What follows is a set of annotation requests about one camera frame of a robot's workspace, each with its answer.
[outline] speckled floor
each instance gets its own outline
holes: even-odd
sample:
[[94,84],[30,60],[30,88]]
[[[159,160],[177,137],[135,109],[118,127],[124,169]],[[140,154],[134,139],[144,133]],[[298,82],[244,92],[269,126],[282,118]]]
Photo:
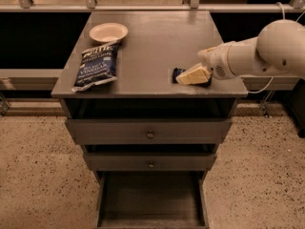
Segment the speckled floor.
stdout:
[[[212,229],[305,228],[305,139],[238,108],[204,191]],[[0,118],[0,228],[92,228],[98,193],[63,116]]]

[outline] snack bag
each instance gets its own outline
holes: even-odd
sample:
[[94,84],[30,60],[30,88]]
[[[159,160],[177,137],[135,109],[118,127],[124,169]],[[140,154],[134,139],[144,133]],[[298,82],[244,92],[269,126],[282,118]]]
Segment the snack bag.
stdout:
[[111,42],[82,52],[82,62],[71,89],[85,91],[93,85],[101,85],[117,79],[116,57],[118,43]]

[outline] gray tabletop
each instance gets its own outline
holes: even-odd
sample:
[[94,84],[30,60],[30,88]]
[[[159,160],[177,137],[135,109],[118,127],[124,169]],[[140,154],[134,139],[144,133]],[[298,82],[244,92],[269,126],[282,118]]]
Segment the gray tabletop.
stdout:
[[[91,28],[102,23],[125,25],[117,56],[114,82],[93,91],[73,93],[81,52],[98,46],[89,37]],[[242,97],[247,94],[240,78],[216,80],[208,88],[172,83],[174,68],[189,69],[200,62],[197,52],[222,43],[208,11],[94,11],[58,79],[56,98],[113,97]]]

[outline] cabinet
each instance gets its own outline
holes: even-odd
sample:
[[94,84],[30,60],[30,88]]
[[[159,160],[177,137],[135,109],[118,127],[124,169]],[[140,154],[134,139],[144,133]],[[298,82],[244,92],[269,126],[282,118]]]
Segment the cabinet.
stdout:
[[[73,93],[92,27],[121,23],[129,34],[118,80]],[[207,11],[95,11],[57,81],[66,126],[100,183],[96,227],[208,228],[202,182],[232,124],[240,78],[208,88],[173,84],[173,69],[221,43]]]

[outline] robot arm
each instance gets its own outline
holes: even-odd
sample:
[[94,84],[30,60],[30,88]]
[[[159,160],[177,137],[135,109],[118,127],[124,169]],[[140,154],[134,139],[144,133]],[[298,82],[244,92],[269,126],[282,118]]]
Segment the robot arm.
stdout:
[[258,37],[221,44],[198,56],[218,79],[283,73],[305,78],[305,28],[292,20],[274,21]]

